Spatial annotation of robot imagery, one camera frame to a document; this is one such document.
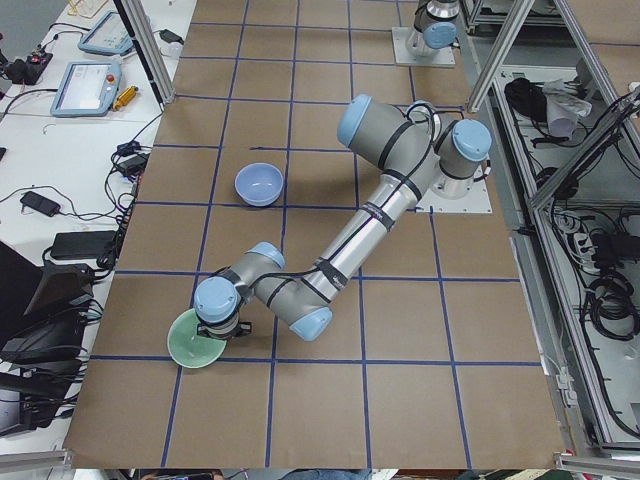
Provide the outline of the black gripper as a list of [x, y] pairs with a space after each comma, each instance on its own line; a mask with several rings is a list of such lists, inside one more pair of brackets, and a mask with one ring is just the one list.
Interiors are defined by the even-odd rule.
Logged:
[[252, 333], [252, 323], [233, 320], [232, 322], [209, 324], [199, 322], [197, 335], [203, 338], [216, 340], [230, 340], [233, 338], [248, 336]]

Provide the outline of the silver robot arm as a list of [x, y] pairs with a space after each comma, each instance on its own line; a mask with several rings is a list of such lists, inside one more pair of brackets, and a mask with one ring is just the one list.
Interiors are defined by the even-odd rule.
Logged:
[[450, 46], [457, 36], [458, 0], [419, 0], [413, 26], [406, 40], [407, 49], [424, 55]]
[[197, 336], [249, 334], [239, 310], [258, 299], [301, 339], [317, 339], [332, 320], [330, 303], [403, 213], [429, 191], [445, 199], [465, 196], [492, 145], [478, 120], [453, 119], [426, 101], [400, 110], [366, 94], [345, 110], [337, 138], [380, 170], [377, 188], [310, 269], [286, 271], [281, 252], [260, 242], [204, 280], [194, 293]]

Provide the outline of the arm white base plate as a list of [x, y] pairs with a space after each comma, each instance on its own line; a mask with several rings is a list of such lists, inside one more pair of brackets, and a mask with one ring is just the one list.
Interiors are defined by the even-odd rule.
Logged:
[[475, 181], [481, 174], [481, 162], [461, 154], [440, 156], [427, 170], [429, 188], [417, 201], [407, 188], [403, 196], [408, 207], [419, 212], [445, 214], [490, 214], [492, 206], [485, 180]]
[[431, 68], [455, 66], [451, 46], [432, 49], [426, 45], [422, 34], [412, 27], [393, 27], [391, 37], [396, 65]]

